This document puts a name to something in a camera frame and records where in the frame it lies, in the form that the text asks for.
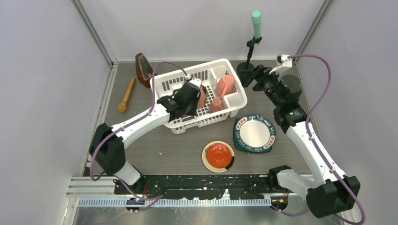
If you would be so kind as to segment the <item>large pink mug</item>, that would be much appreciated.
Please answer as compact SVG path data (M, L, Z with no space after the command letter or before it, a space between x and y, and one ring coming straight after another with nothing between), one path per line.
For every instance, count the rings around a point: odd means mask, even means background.
M234 78L230 75L224 75L215 87L215 94L222 100L225 95L232 93L233 86Z

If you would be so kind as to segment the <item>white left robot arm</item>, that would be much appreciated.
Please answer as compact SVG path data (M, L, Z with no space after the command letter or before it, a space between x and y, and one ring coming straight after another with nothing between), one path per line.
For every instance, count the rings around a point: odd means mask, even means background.
M131 193L139 194L144 188L142 174L127 161L126 148L161 125L184 115L195 115L201 85L200 79L193 78L172 95L159 98L148 110L135 117L113 126L106 123L99 125L89 147L92 162L97 163L105 174L123 180Z

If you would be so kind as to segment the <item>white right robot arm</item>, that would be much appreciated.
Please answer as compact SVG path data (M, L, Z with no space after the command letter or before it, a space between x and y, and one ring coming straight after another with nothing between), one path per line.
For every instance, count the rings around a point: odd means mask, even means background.
M237 76L243 87L256 81L253 91L263 91L275 105L276 124L297 146L313 178L304 177L289 166L275 167L268 172L268 187L273 192L284 188L302 197L309 211L317 218L351 210L360 190L360 182L331 159L320 143L307 114L299 104L300 80L293 75L282 78L269 67L259 65L248 69L239 66Z

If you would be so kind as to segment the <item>small pink cup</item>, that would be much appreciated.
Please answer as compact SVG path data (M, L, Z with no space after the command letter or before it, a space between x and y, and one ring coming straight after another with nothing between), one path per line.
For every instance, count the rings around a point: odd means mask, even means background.
M215 113L223 110L224 107L222 105L222 101L219 98L214 98L209 106L209 113Z

